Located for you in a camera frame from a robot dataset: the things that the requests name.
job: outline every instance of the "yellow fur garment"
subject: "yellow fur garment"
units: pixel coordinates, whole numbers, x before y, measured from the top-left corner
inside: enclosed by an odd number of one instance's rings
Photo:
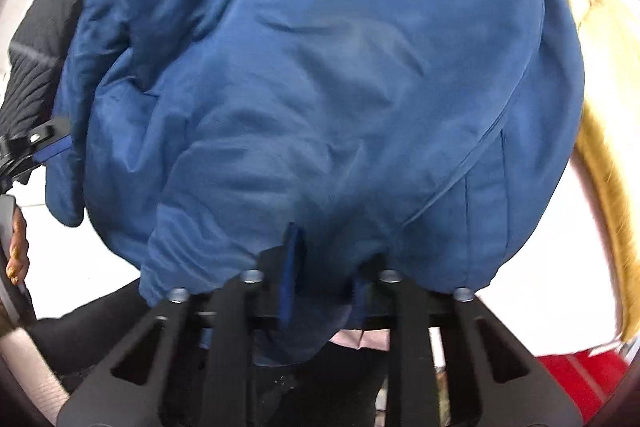
[[[619,0],[570,4],[585,69],[576,148],[604,214],[628,341],[640,331],[640,20]]]

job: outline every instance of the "blue fabric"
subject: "blue fabric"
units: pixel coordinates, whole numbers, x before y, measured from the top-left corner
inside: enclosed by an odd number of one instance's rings
[[[565,0],[84,0],[47,204],[87,209],[154,304],[219,287],[305,230],[278,349],[312,354],[377,252],[481,288],[538,223],[583,94]]]

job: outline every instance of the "black pants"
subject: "black pants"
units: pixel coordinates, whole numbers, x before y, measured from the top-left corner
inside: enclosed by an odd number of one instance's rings
[[[73,392],[147,311],[134,281],[60,319],[39,320],[28,332],[62,385]],[[172,417],[179,417],[182,425],[196,422],[205,356],[205,350],[190,354],[184,363],[190,386],[176,389],[167,399],[170,410],[180,410]],[[375,399],[385,376],[386,353],[331,343],[299,365],[257,367],[258,424],[372,427]],[[194,397],[193,406],[185,403]]]

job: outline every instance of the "blue jacket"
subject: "blue jacket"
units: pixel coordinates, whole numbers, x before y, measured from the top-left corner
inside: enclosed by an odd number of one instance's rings
[[[376,252],[436,291],[489,284],[558,183],[583,83],[565,0],[84,0],[47,204],[86,208],[151,304],[295,222],[313,327],[287,342],[311,353]]]

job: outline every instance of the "red fabric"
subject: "red fabric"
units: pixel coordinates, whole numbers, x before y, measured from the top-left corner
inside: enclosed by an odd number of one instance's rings
[[[625,361],[613,351],[594,357],[589,356],[589,351],[582,351],[538,360],[575,402],[585,422],[603,406],[628,369]]]

